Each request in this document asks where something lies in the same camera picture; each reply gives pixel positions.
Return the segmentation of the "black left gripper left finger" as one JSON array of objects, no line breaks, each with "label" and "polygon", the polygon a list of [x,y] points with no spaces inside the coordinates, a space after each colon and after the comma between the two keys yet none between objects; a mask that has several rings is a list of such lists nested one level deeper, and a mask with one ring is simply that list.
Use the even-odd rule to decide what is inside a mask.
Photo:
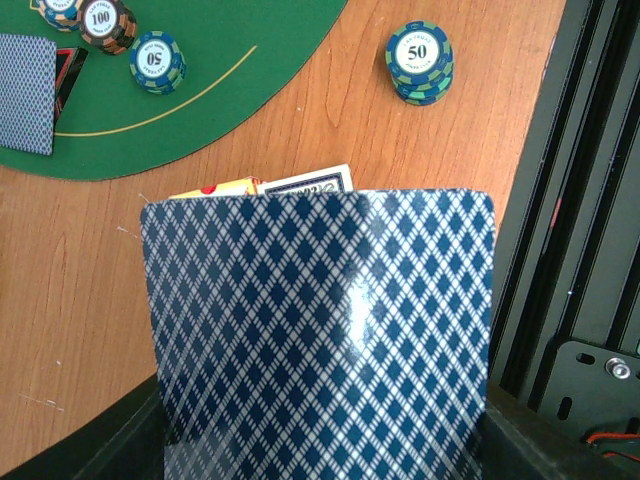
[{"label": "black left gripper left finger", "polygon": [[4,479],[162,479],[164,410],[151,376]]}]

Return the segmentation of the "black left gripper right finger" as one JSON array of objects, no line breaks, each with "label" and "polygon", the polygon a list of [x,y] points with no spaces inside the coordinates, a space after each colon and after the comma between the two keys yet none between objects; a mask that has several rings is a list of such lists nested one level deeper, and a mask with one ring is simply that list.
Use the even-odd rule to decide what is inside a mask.
[{"label": "black left gripper right finger", "polygon": [[637,479],[570,440],[494,383],[481,427],[484,479]]}]

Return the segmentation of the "brown chip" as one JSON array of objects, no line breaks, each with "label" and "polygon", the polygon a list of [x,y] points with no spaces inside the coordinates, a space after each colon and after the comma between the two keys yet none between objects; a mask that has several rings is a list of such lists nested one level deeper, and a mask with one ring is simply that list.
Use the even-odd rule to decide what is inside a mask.
[{"label": "brown chip", "polygon": [[78,20],[82,39],[107,55],[124,53],[134,43],[137,20],[122,1],[83,1]]}]

